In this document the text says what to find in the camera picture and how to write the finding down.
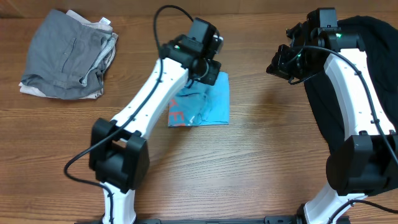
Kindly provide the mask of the light blue printed t-shirt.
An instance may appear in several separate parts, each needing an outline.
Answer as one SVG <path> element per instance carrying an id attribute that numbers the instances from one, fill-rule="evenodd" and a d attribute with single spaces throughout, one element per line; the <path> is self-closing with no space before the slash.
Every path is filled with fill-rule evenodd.
<path id="1" fill-rule="evenodd" d="M 194 82 L 169 103 L 168 126 L 229 124 L 229 75 L 220 72 L 213 86 Z"/>

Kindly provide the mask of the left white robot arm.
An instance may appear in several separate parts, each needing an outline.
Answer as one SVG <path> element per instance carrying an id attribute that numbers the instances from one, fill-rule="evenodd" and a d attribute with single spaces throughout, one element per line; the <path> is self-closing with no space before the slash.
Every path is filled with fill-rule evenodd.
<path id="1" fill-rule="evenodd" d="M 147 140 L 171 99 L 189 80 L 214 85 L 223 45 L 216 27 L 195 18 L 188 34 L 160 47 L 154 69 L 137 95 L 111 121 L 92 127 L 89 167 L 104 193 L 101 223 L 134 223 L 135 190 L 149 168 Z"/>

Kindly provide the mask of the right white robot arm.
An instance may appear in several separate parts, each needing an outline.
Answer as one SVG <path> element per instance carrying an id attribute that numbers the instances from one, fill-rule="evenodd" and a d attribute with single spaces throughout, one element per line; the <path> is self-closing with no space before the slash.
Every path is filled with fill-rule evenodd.
<path id="1" fill-rule="evenodd" d="M 377 95 L 373 61 L 393 65 L 395 28 L 378 19 L 338 20 L 318 8 L 287 29 L 267 73 L 303 83 L 315 120 L 329 145 L 326 184 L 295 215 L 266 223 L 348 223 L 346 211 L 397 188 L 396 111 L 386 113 Z"/>

